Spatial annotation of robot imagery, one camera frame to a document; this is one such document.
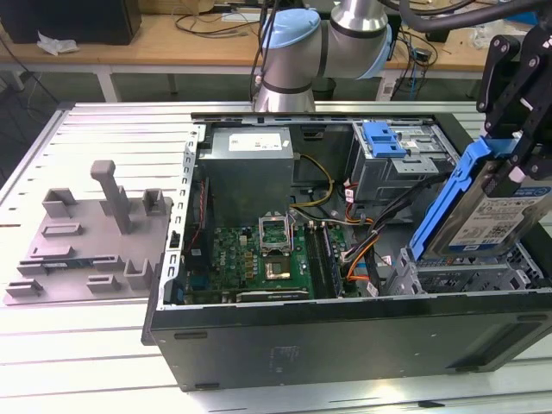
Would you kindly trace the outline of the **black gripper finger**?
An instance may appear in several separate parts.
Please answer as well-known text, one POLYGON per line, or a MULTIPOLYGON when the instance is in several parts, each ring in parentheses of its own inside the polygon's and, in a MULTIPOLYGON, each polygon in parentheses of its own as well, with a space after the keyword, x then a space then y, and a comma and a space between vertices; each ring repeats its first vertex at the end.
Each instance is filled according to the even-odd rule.
POLYGON ((508 137, 521 129, 529 110, 521 104, 537 70, 537 53, 519 36, 492 38, 477 98, 491 137, 508 137))
POLYGON ((545 180, 551 177, 551 55, 541 53, 532 62, 520 92, 527 110, 512 161, 532 179, 545 180))

